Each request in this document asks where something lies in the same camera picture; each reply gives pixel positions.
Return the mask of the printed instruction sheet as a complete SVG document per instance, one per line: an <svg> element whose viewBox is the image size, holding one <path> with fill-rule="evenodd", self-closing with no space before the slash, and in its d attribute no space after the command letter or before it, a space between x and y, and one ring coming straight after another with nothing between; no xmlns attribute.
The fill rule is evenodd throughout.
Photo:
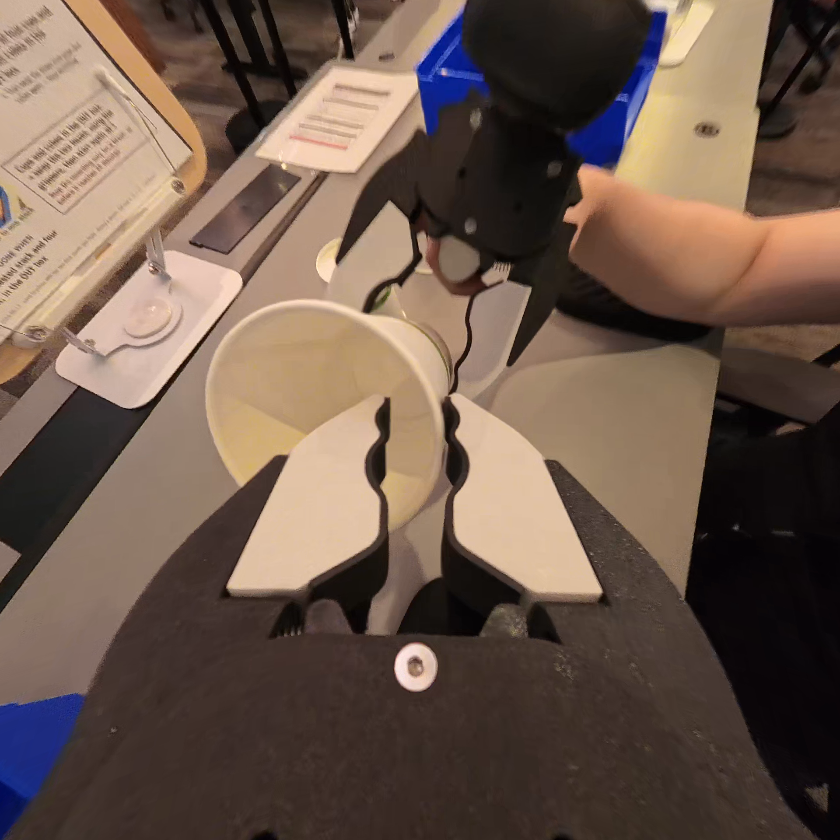
<svg viewBox="0 0 840 840"><path fill-rule="evenodd" d="M174 206L195 142L101 2L2 2L1 62L2 341L23 341Z"/></svg>

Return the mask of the paper sheet in plastic sleeve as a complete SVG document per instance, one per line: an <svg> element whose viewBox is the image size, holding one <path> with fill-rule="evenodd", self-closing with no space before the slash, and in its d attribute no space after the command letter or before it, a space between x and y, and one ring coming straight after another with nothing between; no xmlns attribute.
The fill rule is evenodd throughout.
<svg viewBox="0 0 840 840"><path fill-rule="evenodd" d="M354 174L417 93L413 72L332 63L267 130L255 156L285 167Z"/></svg>

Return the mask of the white paper cup green band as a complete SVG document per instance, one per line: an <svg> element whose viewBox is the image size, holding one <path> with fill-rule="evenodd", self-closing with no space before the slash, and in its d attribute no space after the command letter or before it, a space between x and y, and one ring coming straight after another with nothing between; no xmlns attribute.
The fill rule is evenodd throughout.
<svg viewBox="0 0 840 840"><path fill-rule="evenodd" d="M389 305L362 313L335 301L285 301L253 312L222 339L206 378L206 419L243 487L333 417L370 396L389 398L382 488L395 531L438 481L453 380L445 341Z"/></svg>
<svg viewBox="0 0 840 840"><path fill-rule="evenodd" d="M318 252L316 269L327 283L325 298L358 312L364 311L369 294L386 280L400 276L414 258L409 236L395 237L368 232L338 260L340 241L329 241Z"/></svg>

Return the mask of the person's right forearm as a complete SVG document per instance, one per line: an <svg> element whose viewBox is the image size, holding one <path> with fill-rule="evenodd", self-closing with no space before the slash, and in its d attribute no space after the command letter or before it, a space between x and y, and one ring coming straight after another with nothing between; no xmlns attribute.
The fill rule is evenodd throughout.
<svg viewBox="0 0 840 840"><path fill-rule="evenodd" d="M838 324L838 209L753 217L622 189L612 289L662 317L716 327Z"/></svg>

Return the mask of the grey chair seat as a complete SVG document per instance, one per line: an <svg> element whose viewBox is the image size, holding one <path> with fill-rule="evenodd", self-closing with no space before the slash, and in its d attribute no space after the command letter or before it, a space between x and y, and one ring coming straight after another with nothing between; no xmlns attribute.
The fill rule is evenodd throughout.
<svg viewBox="0 0 840 840"><path fill-rule="evenodd" d="M839 370L765 350L724 348L717 394L727 403L812 425L839 403Z"/></svg>

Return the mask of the blue plastic bin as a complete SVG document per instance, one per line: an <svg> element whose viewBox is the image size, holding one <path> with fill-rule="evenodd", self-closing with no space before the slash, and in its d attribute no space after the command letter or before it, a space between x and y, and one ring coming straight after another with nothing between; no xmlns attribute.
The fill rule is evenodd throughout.
<svg viewBox="0 0 840 840"><path fill-rule="evenodd" d="M1 706L1 834L37 795L75 727L85 697Z"/></svg>
<svg viewBox="0 0 840 840"><path fill-rule="evenodd" d="M489 96L482 73L467 57L462 44L463 16L463 10L459 10L415 68L425 130L429 134L437 130L443 108L464 102L471 92ZM600 116L569 135L570 148L585 163L613 169L619 162L656 72L666 23L666 10L655 7L642 54L624 88Z"/></svg>

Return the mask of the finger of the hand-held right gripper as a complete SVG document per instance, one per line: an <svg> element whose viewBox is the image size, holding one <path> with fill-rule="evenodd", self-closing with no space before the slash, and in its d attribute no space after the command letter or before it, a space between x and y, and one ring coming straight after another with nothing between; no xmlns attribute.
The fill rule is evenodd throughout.
<svg viewBox="0 0 840 840"><path fill-rule="evenodd" d="M414 258L409 267L395 279L386 280L373 290L364 304L363 314L371 314L378 302L394 286L401 286L422 261L417 241L418 223L422 214L418 183L427 161L430 142L418 129L410 140L371 176L353 205L350 220L340 240L338 260L368 232L377 235L407 235L411 239Z"/></svg>
<svg viewBox="0 0 840 840"><path fill-rule="evenodd" d="M505 279L469 298L452 393L477 397L520 360L550 318L567 275L568 225L561 221L541 254L513 264Z"/></svg>

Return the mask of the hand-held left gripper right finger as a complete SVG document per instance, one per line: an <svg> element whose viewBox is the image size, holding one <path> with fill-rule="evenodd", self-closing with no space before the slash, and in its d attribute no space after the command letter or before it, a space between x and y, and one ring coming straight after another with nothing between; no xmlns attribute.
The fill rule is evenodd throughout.
<svg viewBox="0 0 840 840"><path fill-rule="evenodd" d="M443 580L465 604L595 603L602 586L547 462L461 394L444 403Z"/></svg>

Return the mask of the person's right hand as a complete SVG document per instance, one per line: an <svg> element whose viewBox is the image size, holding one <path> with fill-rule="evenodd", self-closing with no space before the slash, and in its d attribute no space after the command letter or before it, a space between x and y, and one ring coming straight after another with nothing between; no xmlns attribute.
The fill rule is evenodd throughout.
<svg viewBox="0 0 840 840"><path fill-rule="evenodd" d="M574 227L572 261L589 270L616 259L621 244L616 202L625 185L612 173L589 164L583 164L577 175L581 199L565 212L563 220Z"/></svg>

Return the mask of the white flat base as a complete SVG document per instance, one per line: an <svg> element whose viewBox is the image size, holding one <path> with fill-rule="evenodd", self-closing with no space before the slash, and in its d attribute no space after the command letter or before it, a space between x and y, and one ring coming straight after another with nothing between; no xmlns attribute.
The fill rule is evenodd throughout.
<svg viewBox="0 0 840 840"><path fill-rule="evenodd" d="M664 69L679 67L709 25L716 4L712 1L662 1L654 6L666 14L658 65Z"/></svg>

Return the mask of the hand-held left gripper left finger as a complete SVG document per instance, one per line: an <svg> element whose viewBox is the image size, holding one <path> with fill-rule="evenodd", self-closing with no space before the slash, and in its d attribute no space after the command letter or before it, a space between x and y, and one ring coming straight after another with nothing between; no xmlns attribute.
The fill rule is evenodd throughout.
<svg viewBox="0 0 840 840"><path fill-rule="evenodd" d="M373 395L304 437L283 462L227 594L369 601L388 571L390 432L391 401Z"/></svg>

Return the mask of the instruction sheet on wooden stand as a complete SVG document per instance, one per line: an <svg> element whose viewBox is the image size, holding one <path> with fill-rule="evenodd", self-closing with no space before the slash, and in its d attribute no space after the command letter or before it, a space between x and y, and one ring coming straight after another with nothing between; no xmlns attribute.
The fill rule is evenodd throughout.
<svg viewBox="0 0 840 840"><path fill-rule="evenodd" d="M143 231L131 250L48 334L27 329L23 341L16 337L2 341L1 336L2 383L63 342L57 359L59 376L116 406L144 406L241 291L243 280L236 270L163 245L161 228L181 212L207 173L201 134L173 99L191 121L184 135L195 142L193 166L171 186L174 206Z"/></svg>

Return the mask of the black round floor object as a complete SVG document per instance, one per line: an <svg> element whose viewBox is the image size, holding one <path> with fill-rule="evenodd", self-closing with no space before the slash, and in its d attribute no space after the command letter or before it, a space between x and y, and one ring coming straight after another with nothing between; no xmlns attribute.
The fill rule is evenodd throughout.
<svg viewBox="0 0 840 840"><path fill-rule="evenodd" d="M286 100L258 100L259 119L248 107L237 111L225 124L224 133L235 156L239 157L282 112Z"/></svg>

